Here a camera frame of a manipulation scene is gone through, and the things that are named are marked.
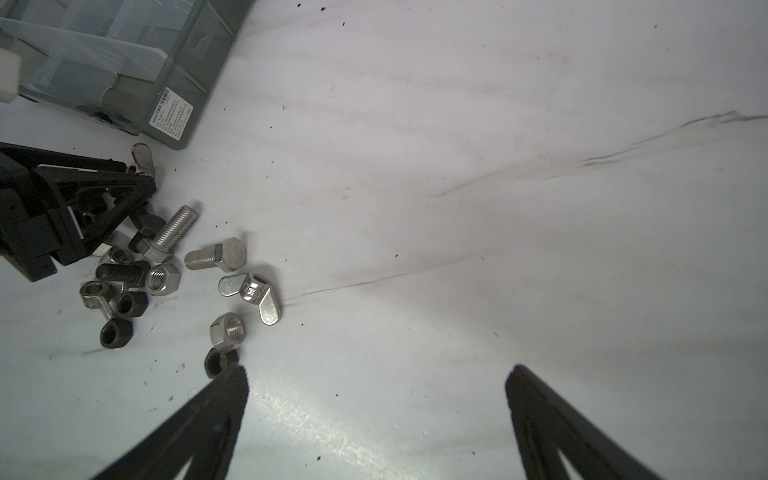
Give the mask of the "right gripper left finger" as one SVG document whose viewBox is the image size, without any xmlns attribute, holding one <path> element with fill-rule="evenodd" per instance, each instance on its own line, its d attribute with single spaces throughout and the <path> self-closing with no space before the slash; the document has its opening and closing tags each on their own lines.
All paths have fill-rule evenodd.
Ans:
<svg viewBox="0 0 768 480">
<path fill-rule="evenodd" d="M 98 479 L 224 479 L 248 401 L 246 370 L 230 365 Z"/>
</svg>

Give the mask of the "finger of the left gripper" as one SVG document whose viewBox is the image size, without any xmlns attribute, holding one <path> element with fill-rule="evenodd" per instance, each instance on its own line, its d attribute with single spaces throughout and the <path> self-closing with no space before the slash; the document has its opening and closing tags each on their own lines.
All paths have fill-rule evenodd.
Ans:
<svg viewBox="0 0 768 480">
<path fill-rule="evenodd" d="M 1 144 L 1 256 L 36 282 L 90 256 L 157 191 L 123 162 Z"/>
</svg>

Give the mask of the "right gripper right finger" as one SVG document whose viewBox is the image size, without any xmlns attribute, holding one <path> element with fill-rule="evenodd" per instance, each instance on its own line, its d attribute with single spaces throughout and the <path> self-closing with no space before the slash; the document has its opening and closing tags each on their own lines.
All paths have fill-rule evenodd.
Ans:
<svg viewBox="0 0 768 480">
<path fill-rule="evenodd" d="M 583 479 L 659 476 L 598 429 L 528 367 L 510 372 L 505 392 L 528 479 L 567 479 L 567 459 Z"/>
</svg>

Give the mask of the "black socket screw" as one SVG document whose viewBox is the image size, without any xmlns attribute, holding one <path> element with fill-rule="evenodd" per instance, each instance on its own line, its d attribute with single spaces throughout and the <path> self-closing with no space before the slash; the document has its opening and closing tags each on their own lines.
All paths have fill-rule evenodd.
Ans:
<svg viewBox="0 0 768 480">
<path fill-rule="evenodd" d="M 123 283 L 128 288 L 139 288 L 145 281 L 151 266 L 146 261 L 137 261 L 128 265 L 104 263 L 95 270 L 100 281 Z"/>
</svg>

